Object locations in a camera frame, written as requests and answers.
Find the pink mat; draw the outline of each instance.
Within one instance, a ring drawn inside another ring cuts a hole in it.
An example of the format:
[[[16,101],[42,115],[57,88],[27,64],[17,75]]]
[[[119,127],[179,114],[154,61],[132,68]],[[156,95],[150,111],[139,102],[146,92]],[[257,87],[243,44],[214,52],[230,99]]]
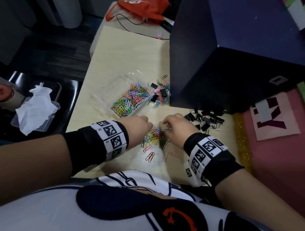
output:
[[[287,95],[301,134],[257,141],[250,110],[244,120],[257,179],[305,217],[305,105],[297,88]]]

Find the dark blue box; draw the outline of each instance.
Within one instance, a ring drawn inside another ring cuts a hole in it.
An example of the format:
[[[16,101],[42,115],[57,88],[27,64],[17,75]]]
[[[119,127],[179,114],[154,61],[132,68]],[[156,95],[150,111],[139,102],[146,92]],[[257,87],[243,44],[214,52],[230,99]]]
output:
[[[305,39],[281,0],[183,0],[170,105],[242,112],[304,80]]]

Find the gold glitter strip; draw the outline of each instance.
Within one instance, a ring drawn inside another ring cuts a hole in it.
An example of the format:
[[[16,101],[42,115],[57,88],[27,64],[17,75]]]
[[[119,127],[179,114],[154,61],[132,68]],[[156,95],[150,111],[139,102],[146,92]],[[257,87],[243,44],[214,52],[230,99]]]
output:
[[[253,175],[252,154],[249,147],[243,113],[233,114],[233,120],[240,163]]]

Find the white tissue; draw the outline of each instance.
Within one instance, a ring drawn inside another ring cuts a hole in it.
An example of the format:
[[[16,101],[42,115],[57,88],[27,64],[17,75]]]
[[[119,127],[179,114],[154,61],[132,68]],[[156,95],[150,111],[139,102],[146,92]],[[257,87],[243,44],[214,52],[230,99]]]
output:
[[[39,128],[58,109],[51,103],[52,89],[43,87],[43,83],[31,89],[33,97],[16,109],[20,131],[26,136]]]

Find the black wristband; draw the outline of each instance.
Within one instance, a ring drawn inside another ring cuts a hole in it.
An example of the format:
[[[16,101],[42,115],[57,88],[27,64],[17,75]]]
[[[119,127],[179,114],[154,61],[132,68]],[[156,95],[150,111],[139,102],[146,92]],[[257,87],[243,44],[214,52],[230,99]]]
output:
[[[235,157],[228,150],[221,151],[215,157],[209,154],[208,150],[205,150],[205,148],[198,144],[200,141],[207,137],[211,138],[210,135],[206,135],[203,133],[192,134],[184,143],[184,150],[190,156],[193,149],[201,149],[203,151],[203,153],[201,154],[202,159],[204,159],[204,155],[207,155],[208,158],[211,158],[210,162],[205,166],[203,172],[201,173],[199,171],[199,168],[194,165],[197,163],[202,164],[200,162],[199,156],[197,158],[196,155],[192,155],[189,160],[189,165],[199,179],[201,179],[201,176],[204,176],[210,181],[212,186],[216,186],[223,179],[227,178],[229,175],[244,167],[235,162]],[[215,145],[217,147],[219,147],[218,145],[220,145],[220,147],[223,147],[221,146],[221,142],[218,141],[217,145],[215,143],[215,140],[213,140],[212,145]]]
[[[125,136],[127,148],[129,144],[127,130],[120,122],[115,121],[115,123]],[[72,175],[75,175],[90,165],[101,164],[106,160],[107,150],[104,141],[91,126],[65,133],[63,136],[70,152]]]

